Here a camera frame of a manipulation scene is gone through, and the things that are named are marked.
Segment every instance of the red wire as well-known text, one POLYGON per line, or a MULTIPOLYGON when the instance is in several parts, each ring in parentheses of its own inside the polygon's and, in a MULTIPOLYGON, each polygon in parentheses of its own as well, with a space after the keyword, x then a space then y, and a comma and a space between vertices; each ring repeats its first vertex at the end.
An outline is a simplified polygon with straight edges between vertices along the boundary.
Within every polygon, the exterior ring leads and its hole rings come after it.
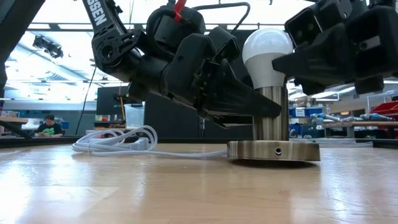
POLYGON ((176 21, 178 21, 178 22, 180 22, 181 19, 182 19, 180 12, 184 8, 186 3, 187 3, 187 0, 178 0, 177 3, 175 3, 175 6, 174 6, 175 17, 174 17, 174 19, 176 21))

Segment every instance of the man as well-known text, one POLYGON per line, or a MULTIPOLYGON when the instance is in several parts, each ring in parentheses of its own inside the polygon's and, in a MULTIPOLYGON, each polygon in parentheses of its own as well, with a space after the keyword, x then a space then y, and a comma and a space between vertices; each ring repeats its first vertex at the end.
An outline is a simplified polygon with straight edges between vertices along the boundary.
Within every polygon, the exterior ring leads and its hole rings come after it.
POLYGON ((62 136, 62 128, 59 124, 55 123, 54 115, 47 115, 44 120, 45 123, 37 128, 35 137, 56 138, 62 136))

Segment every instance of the lamp base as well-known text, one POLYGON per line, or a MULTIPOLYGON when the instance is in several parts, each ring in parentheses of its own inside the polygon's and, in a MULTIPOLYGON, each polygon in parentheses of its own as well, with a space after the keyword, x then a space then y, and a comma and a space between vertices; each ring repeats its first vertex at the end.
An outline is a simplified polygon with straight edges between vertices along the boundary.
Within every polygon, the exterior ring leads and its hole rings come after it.
POLYGON ((290 141, 231 141, 227 144, 230 159, 273 161, 320 161, 319 144, 290 141))

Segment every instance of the black t-shirt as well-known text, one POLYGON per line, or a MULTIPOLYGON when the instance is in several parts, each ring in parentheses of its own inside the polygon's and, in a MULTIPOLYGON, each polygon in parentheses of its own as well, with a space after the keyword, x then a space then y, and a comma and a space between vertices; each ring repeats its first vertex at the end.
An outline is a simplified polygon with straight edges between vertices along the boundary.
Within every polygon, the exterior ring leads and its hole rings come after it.
POLYGON ((45 134, 62 134, 62 128, 59 124, 54 124, 53 126, 47 126, 45 123, 41 124, 39 128, 37 128, 38 133, 45 134))

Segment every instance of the white cable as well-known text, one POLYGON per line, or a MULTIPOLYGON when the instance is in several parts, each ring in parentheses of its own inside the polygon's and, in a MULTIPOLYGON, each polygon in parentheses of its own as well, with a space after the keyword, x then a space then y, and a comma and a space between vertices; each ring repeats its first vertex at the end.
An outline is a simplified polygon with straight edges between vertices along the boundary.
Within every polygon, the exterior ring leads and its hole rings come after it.
POLYGON ((162 156, 175 156, 186 158, 202 158, 226 155, 226 150, 203 153, 172 153, 153 151, 157 145, 156 131, 150 126, 142 126, 124 134, 120 130, 97 131, 83 136, 72 145, 75 152, 88 152, 93 156, 124 156, 124 155, 143 155, 154 154, 162 156), (139 138, 136 142, 123 144, 128 137, 135 136, 137 133, 144 133, 148 138, 139 138), (98 136, 112 134, 114 137, 98 139, 98 136))

